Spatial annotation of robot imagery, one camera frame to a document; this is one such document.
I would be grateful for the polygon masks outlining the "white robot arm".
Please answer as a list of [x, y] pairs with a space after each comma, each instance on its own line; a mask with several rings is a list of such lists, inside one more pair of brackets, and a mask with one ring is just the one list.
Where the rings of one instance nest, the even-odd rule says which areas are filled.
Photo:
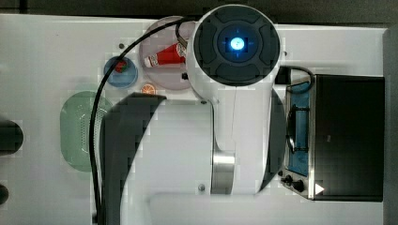
[[195, 25], [186, 68], [192, 100], [133, 93], [103, 117], [99, 225], [152, 225], [166, 195], [209, 202], [259, 197], [283, 163], [274, 90], [280, 37], [261, 11], [216, 7]]

